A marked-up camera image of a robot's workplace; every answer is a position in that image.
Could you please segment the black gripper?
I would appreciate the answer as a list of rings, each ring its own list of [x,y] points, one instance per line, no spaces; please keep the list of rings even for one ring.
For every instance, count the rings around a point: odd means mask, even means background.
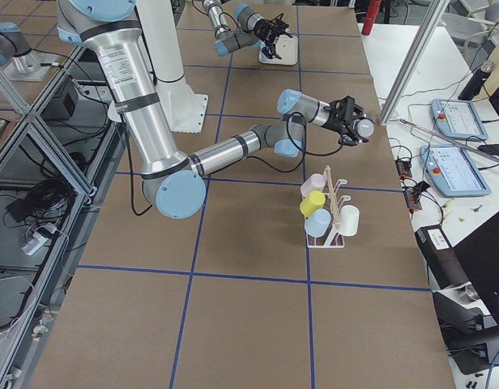
[[[261,53],[267,59],[281,59],[276,51],[276,42],[281,35],[290,37],[289,24],[283,21],[283,14],[278,14],[274,19],[259,19],[252,27],[254,35],[263,43]]]
[[[365,112],[353,97],[334,100],[324,110],[329,113],[324,128],[340,135],[339,144],[356,146],[365,142],[365,136],[359,135],[357,130],[358,123],[365,119]]]

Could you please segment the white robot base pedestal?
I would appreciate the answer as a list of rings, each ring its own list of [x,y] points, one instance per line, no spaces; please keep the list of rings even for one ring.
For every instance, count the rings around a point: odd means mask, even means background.
[[[133,135],[156,135],[166,129],[199,133],[208,96],[188,85],[169,1],[107,1],[104,15],[116,27],[113,46],[100,63],[116,101],[157,95],[159,102],[130,113]]]

